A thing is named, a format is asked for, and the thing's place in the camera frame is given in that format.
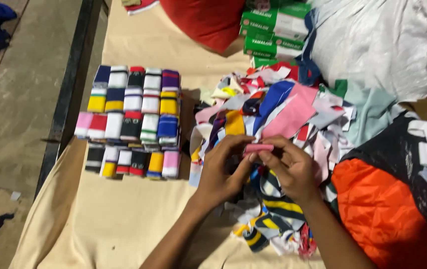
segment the orange quilted fabric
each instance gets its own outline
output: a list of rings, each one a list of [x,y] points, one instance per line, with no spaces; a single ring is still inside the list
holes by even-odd
[[[427,268],[427,223],[407,185],[360,159],[331,180],[344,226],[379,268]]]

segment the stack of rolled fabric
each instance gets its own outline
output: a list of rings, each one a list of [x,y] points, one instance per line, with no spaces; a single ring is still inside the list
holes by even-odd
[[[180,106],[177,71],[99,66],[74,132],[89,140],[85,170],[105,178],[177,178]]]

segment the finger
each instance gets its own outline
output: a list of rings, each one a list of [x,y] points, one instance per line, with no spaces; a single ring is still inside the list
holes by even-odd
[[[285,165],[270,151],[260,151],[258,155],[262,162],[275,172],[278,178],[291,177]]]
[[[250,143],[255,139],[253,136],[247,136],[244,134],[239,135],[227,135],[225,138],[220,141],[220,143],[217,145],[218,149],[215,152],[215,155],[219,158],[227,158],[230,152],[233,148],[241,145]]]
[[[272,144],[277,148],[281,148],[291,156],[293,162],[300,162],[304,161],[305,158],[310,158],[310,156],[301,148],[297,147],[297,145],[293,144],[290,140],[281,135],[265,138],[262,143]]]
[[[255,161],[256,158],[257,154],[251,153],[249,156],[246,156],[242,159],[235,172],[229,178],[229,184],[231,184],[232,188],[237,190],[242,187],[242,184],[250,175],[252,163],[253,161]]]

